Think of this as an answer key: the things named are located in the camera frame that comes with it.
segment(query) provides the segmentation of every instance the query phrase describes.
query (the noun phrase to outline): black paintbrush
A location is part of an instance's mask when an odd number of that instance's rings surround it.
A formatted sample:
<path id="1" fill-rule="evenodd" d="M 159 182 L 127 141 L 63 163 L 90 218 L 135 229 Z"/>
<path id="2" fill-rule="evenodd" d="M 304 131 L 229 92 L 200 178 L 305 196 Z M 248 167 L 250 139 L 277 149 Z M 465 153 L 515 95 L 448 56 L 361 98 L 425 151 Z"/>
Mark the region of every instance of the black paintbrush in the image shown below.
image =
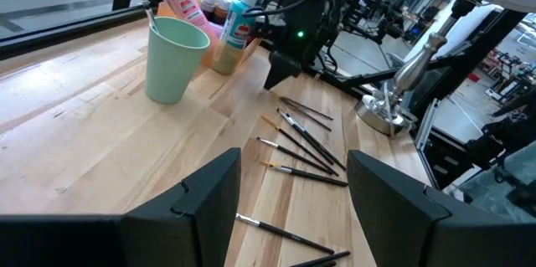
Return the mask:
<path id="1" fill-rule="evenodd" d="M 288 113 L 285 113 L 286 117 L 298 127 L 298 130 L 302 131 L 304 135 L 306 135 L 309 140 L 317 145 L 317 147 L 320 149 L 320 151 L 324 152 L 331 161 L 337 163 L 344 171 L 346 171 L 346 167 L 330 152 L 328 151 L 319 141 L 317 141 L 316 138 L 314 138 L 300 123 L 298 123 L 291 115 Z"/>
<path id="2" fill-rule="evenodd" d="M 325 119 L 328 119 L 330 121 L 333 121 L 333 118 L 331 116 L 327 116 L 325 114 L 323 114 L 322 112 L 320 111 L 316 111 L 314 110 L 313 108 L 309 108 L 307 107 L 306 105 L 303 105 L 302 103 L 298 103 L 296 102 L 295 100 L 292 100 L 292 99 L 289 99 L 287 98 L 286 96 L 280 96 L 279 97 L 279 100 L 282 101 L 283 103 L 287 104 L 287 105 L 294 105 L 294 106 L 298 106 L 300 108 L 303 108 L 303 109 L 306 109 L 306 110 L 309 110 L 310 112 L 313 112 L 313 113 L 316 113 L 318 114 L 319 116 L 325 118 Z"/>
<path id="3" fill-rule="evenodd" d="M 333 267 L 337 265 L 337 262 L 335 261 L 331 261 L 331 262 L 327 262 L 327 263 L 322 263 L 322 264 L 318 264 L 318 265 L 314 265 L 313 267 Z"/>
<path id="4" fill-rule="evenodd" d="M 264 142 L 266 145 L 271 146 L 271 147 L 273 147 L 273 148 L 275 148 L 275 149 L 277 149 L 277 150 L 279 150 L 279 151 L 282 151 L 283 153 L 288 154 L 288 155 L 290 155 L 290 156 L 296 158 L 297 160 L 299 160 L 299 161 L 301 161 L 301 162 L 305 162 L 305 163 L 308 164 L 309 166 L 311 166 L 311 167 L 315 167 L 315 168 L 317 168 L 318 170 L 320 170 L 320 171 L 322 171 L 322 172 L 326 172 L 326 173 L 328 173 L 328 174 L 330 174 L 330 175 L 332 174 L 331 171 L 329 171 L 329 170 L 326 169 L 325 167 L 322 167 L 322 166 L 320 166 L 320 165 L 317 165 L 315 162 L 312 162 L 312 161 L 308 160 L 307 158 L 305 158 L 305 157 L 303 157 L 303 156 L 301 156 L 301 155 L 299 155 L 299 154 L 296 154 L 295 152 L 293 152 L 293 151 L 291 151 L 291 150 L 285 148 L 284 146 L 280 146 L 280 145 L 278 145 L 278 144 L 276 144 L 276 143 L 274 143 L 274 142 L 272 142 L 272 141 L 268 141 L 268 140 L 266 140 L 266 139 L 264 139 L 264 138 L 260 138 L 260 137 L 258 137 L 258 136 L 257 136 L 257 140 L 262 141 L 262 142 Z"/>
<path id="5" fill-rule="evenodd" d="M 318 250 L 321 250 L 321 251 L 329 253 L 329 254 L 334 254 L 335 253 L 335 251 L 333 251 L 332 249 L 329 249 L 326 246 L 322 246 L 322 245 L 314 243 L 314 242 L 312 242 L 312 241 L 310 241 L 308 239 L 302 238 L 302 237 L 297 236 L 295 234 L 291 234 L 291 233 L 289 233 L 289 232 L 287 232 L 287 231 L 285 231 L 283 229 L 280 229 L 280 228 L 277 228 L 275 226 L 269 225 L 268 223 L 264 223 L 264 222 L 255 220 L 253 218 L 248 218 L 246 216 L 242 216 L 239 213 L 236 214 L 236 219 L 239 220 L 239 221 L 245 222 L 247 224 L 251 224 L 253 226 L 256 226 L 258 228 L 262 228 L 264 230 L 267 230 L 267 231 L 269 231 L 269 232 L 271 232 L 273 234 L 279 234 L 280 236 L 288 238 L 288 239 L 291 239 L 291 240 L 294 240 L 297 243 L 301 243 L 301 244 L 313 247 L 314 249 L 318 249 Z"/>
<path id="6" fill-rule="evenodd" d="M 314 118 L 313 116 L 310 116 L 307 112 L 305 112 L 304 110 L 302 110 L 299 106 L 296 106 L 296 105 L 293 105 L 292 103 L 289 103 L 289 102 L 286 102 L 286 101 L 281 101 L 283 103 L 285 103 L 287 106 L 289 106 L 292 110 L 294 110 L 295 112 L 305 116 L 307 119 L 309 119 L 310 121 L 313 121 L 314 123 L 316 123 L 317 125 L 319 125 L 322 129 L 326 129 L 328 131 L 332 131 L 332 128 L 326 126 L 324 123 L 322 123 L 321 121 L 317 120 L 316 118 Z"/>
<path id="7" fill-rule="evenodd" d="M 322 148 L 319 147 L 318 144 L 314 140 L 311 139 L 310 135 L 306 134 L 306 130 L 302 126 L 300 126 L 300 124 L 298 124 L 297 121 L 294 121 L 294 119 L 292 119 L 288 115 L 288 113 L 285 113 L 285 111 L 283 111 L 279 107 L 277 107 L 277 112 L 279 112 L 279 114 L 283 116 L 285 121 L 288 122 L 289 125 L 291 125 L 292 129 L 294 129 L 294 131 L 296 131 L 299 135 L 301 135 L 301 137 L 303 137 L 303 139 L 306 140 L 309 143 L 309 145 L 311 145 L 318 152 L 318 154 L 324 157 L 327 163 L 331 165 L 333 164 L 331 157 L 328 156 L 327 153 L 324 152 Z"/>
<path id="8" fill-rule="evenodd" d="M 288 174 L 291 174 L 291 175 L 294 175 L 294 176 L 298 176 L 298 177 L 302 177 L 302 178 L 306 178 L 306 179 L 311 179 L 311 180 L 315 180 L 315 181 L 319 181 L 319 182 L 325 182 L 325 183 L 329 183 L 329 184 L 334 184 L 334 185 L 339 186 L 339 187 L 347 187 L 348 186 L 347 182 L 342 182 L 340 180 L 335 180 L 335 179 L 331 179 L 331 178 L 328 178 L 328 177 L 318 176 L 317 174 L 313 174 L 313 173 L 310 173 L 310 172 L 304 172 L 302 170 L 298 170 L 298 169 L 295 169 L 293 167 L 282 166 L 282 165 L 279 165 L 279 164 L 273 163 L 273 162 L 261 162 L 261 163 L 264 164 L 265 166 L 272 167 L 273 169 L 275 169 L 277 171 L 285 172 L 285 173 L 288 173 Z"/>
<path id="9" fill-rule="evenodd" d="M 295 265 L 292 265 L 291 267 L 313 267 L 313 266 L 317 266 L 319 264 L 323 264 L 323 263 L 326 263 L 326 262 L 329 262 L 329 261 L 333 261 L 335 259 L 343 258 L 343 257 L 348 256 L 348 255 L 350 255 L 350 252 L 349 251 L 344 251 L 342 253 L 328 255 L 327 257 L 323 257 L 323 258 L 320 258 L 320 259 L 310 260 L 310 261 L 305 262 L 305 263 L 295 264 Z"/>
<path id="10" fill-rule="evenodd" d="M 299 146 L 300 149 L 302 149 L 305 153 L 307 153 L 310 157 L 314 158 L 318 163 L 320 163 L 323 167 L 331 171 L 333 174 L 337 175 L 337 172 L 333 170 L 330 166 L 328 166 L 325 162 L 323 162 L 320 158 L 318 158 L 316 155 L 314 155 L 309 149 L 304 147 L 299 141 L 297 141 L 294 137 L 292 137 L 289 133 L 281 129 L 274 121 L 268 118 L 268 116 L 261 116 L 263 120 L 265 120 L 270 126 L 274 127 L 274 129 L 278 130 L 284 137 L 288 138 L 292 143 L 294 143 L 296 146 Z"/>

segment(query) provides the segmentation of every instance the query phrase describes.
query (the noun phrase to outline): wooden table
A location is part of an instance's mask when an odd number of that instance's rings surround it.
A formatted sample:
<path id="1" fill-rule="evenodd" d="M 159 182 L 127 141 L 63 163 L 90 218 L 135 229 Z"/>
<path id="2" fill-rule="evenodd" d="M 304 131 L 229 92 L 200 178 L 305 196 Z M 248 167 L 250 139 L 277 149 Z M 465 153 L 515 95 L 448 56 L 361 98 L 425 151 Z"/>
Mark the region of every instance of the wooden table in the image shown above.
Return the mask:
<path id="1" fill-rule="evenodd" d="M 255 140 L 298 151 L 260 118 L 266 114 L 291 131 L 262 88 L 268 53 L 257 49 L 232 76 L 200 66 L 179 104 L 160 105 L 143 92 L 147 32 L 140 20 L 0 62 L 0 69 L 11 69 L 0 77 L 0 212 L 124 213 L 239 146 L 240 213 L 351 250 L 340 266 L 374 266 L 347 188 L 259 164 L 316 171 Z M 305 74 L 274 92 L 335 118 L 327 133 L 296 117 L 339 160 L 360 149 L 428 183 L 411 138 L 390 140 L 364 124 L 355 99 Z M 235 223 L 226 265 L 288 266 L 320 256 Z"/>

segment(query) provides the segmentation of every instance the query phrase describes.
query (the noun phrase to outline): paint bottle label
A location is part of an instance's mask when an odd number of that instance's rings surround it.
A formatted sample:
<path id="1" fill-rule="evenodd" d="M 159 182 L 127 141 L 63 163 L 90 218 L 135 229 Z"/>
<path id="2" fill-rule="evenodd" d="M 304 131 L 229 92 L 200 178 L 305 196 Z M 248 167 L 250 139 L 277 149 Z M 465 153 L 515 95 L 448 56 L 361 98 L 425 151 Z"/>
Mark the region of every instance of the paint bottle label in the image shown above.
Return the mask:
<path id="1" fill-rule="evenodd" d="M 237 49 L 243 49 L 250 35 L 250 22 L 242 17 L 237 17 L 236 12 L 229 12 L 225 22 L 221 39 L 225 40 L 228 45 Z"/>
<path id="2" fill-rule="evenodd" d="M 201 11 L 199 8 L 196 8 L 194 1 L 177 0 L 177 7 L 180 8 L 179 12 L 184 16 L 184 20 L 198 27 L 204 25 L 203 11 Z"/>

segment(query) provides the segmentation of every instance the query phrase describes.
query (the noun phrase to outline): cup rim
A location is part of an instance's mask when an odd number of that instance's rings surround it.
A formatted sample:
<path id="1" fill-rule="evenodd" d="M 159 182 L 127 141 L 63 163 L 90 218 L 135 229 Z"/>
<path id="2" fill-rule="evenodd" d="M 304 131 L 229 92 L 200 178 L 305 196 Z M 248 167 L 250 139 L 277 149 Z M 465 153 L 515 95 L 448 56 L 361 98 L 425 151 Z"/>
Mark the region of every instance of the cup rim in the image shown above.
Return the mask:
<path id="1" fill-rule="evenodd" d="M 172 20 L 175 20 L 175 21 L 179 21 L 179 22 L 182 22 L 182 23 L 186 23 L 187 25 L 189 26 L 192 26 L 194 28 L 196 28 L 200 33 L 203 34 L 203 36 L 207 39 L 207 45 L 205 46 L 187 46 L 187 45 L 183 45 L 183 44 L 178 44 L 176 42 L 173 42 L 172 40 L 164 37 L 161 33 L 157 32 L 154 27 L 152 25 L 149 25 L 149 28 L 151 29 L 151 31 L 153 33 L 155 33 L 156 35 L 158 35 L 160 38 L 162 38 L 163 40 L 165 40 L 166 42 L 170 43 L 170 44 L 173 44 L 173 45 L 176 45 L 176 46 L 180 46 L 180 47 L 183 47 L 183 48 L 186 48 L 186 49 L 207 49 L 209 46 L 210 46 L 210 38 L 209 36 L 201 29 L 201 28 L 198 28 L 196 27 L 195 25 L 187 22 L 187 21 L 184 21 L 182 19 L 177 19 L 177 18 L 173 18 L 173 17 L 168 17 L 168 16 L 155 16 L 155 20 L 156 19 L 159 19 L 159 18 L 168 18 L 168 19 L 172 19 Z"/>

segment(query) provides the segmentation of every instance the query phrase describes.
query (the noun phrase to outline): pink paint bottle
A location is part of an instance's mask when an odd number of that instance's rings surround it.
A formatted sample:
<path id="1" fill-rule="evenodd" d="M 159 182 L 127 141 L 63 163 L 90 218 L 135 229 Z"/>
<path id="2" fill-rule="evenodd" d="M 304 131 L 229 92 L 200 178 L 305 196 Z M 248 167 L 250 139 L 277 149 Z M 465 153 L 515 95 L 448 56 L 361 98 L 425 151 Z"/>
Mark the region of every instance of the pink paint bottle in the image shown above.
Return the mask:
<path id="1" fill-rule="evenodd" d="M 195 0 L 166 0 L 169 7 L 177 16 L 187 22 L 201 28 L 203 31 L 210 30 L 209 21 L 203 15 L 203 11 L 199 8 Z"/>

